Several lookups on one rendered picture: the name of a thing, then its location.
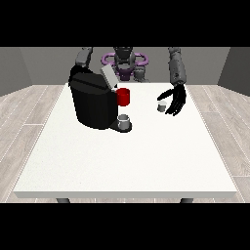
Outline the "pale grey machine lid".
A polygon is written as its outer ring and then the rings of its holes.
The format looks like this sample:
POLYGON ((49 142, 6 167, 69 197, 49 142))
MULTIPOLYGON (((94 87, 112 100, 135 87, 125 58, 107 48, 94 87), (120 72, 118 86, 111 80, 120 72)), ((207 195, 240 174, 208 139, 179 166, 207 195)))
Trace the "pale grey machine lid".
POLYGON ((110 89, 112 89, 118 83, 118 79, 110 64, 107 64, 101 68, 101 74, 103 75, 110 89))

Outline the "black coffee machine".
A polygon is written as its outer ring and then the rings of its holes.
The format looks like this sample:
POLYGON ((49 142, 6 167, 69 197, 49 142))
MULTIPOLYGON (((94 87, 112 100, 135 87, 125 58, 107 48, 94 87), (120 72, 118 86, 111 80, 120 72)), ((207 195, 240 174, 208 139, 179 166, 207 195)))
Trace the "black coffee machine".
POLYGON ((83 125, 98 130, 113 129, 120 133, 132 130, 118 128, 116 90, 111 90, 104 77, 96 73, 77 73, 69 83, 77 119, 83 125))

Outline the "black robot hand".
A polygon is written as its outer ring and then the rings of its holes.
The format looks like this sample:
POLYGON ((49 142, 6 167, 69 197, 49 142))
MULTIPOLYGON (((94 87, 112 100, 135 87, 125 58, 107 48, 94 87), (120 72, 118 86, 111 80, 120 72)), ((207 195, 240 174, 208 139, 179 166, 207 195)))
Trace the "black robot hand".
POLYGON ((83 67, 81 65, 75 65, 71 70, 70 70, 70 73, 69 73, 69 78, 68 78, 68 81, 71 81, 73 76, 77 73, 88 73, 89 72, 89 69, 87 67, 83 67))
POLYGON ((184 84, 177 84, 173 89, 163 92, 157 99, 159 101, 172 96, 173 100, 169 108, 165 111, 166 114, 176 116, 186 103, 187 93, 184 84))

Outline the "small grey cup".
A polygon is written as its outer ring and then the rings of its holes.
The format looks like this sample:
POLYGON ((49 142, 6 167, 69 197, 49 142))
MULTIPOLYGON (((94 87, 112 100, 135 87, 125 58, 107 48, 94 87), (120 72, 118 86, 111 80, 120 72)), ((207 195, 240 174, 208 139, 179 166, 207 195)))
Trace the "small grey cup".
POLYGON ((117 117, 118 128, 121 130, 128 129, 130 126, 130 118, 127 114, 120 114, 117 117))

